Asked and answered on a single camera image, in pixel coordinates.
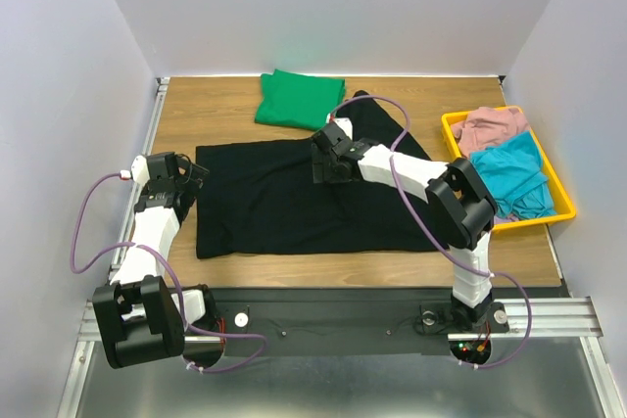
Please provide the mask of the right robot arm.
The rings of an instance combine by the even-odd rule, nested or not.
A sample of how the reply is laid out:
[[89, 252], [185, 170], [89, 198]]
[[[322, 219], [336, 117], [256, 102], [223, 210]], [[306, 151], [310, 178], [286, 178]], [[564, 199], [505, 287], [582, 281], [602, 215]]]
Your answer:
[[370, 139], [352, 139], [347, 118], [312, 137], [313, 181], [395, 188], [418, 226], [454, 265], [451, 318], [460, 330], [485, 322], [493, 303], [489, 244], [497, 204], [472, 163], [428, 161]]

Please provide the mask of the black t shirt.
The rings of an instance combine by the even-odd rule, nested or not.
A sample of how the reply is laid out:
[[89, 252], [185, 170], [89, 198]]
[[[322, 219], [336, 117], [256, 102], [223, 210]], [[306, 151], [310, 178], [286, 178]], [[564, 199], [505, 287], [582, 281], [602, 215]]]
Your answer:
[[398, 191], [316, 184], [310, 139], [199, 146], [196, 255], [432, 252]]

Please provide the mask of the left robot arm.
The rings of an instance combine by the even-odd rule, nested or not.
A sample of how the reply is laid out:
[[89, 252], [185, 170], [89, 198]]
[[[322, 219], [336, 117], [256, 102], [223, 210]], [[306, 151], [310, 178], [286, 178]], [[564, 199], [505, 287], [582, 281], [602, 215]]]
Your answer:
[[133, 232], [121, 266], [92, 304], [107, 360], [115, 369], [183, 354], [185, 331], [206, 334], [218, 325], [205, 286], [170, 290], [165, 276], [174, 238], [209, 172], [174, 152], [140, 155], [130, 170], [141, 187], [133, 207]]

